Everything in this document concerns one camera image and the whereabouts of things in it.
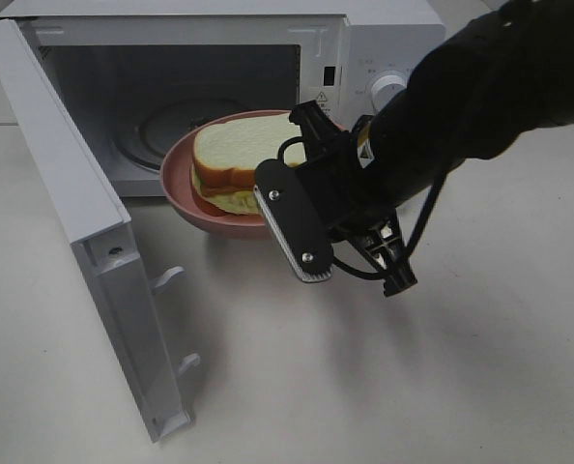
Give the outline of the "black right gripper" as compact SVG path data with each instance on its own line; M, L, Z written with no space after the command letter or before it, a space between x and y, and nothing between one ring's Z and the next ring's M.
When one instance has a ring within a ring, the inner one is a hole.
M301 131L306 161L297 179L332 242L355 237L356 248L381 276L385 297L417 284L396 209L372 195L363 180L356 138L337 126L316 101L296 105L289 121Z

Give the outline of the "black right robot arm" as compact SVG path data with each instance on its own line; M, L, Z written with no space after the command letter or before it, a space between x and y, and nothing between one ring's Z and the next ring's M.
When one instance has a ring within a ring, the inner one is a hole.
M333 268L411 287L410 259L448 174L490 160L524 132L574 124L574 1L509 1L428 53L378 114L338 128L313 101L289 119L306 160L273 160L259 197L297 277Z

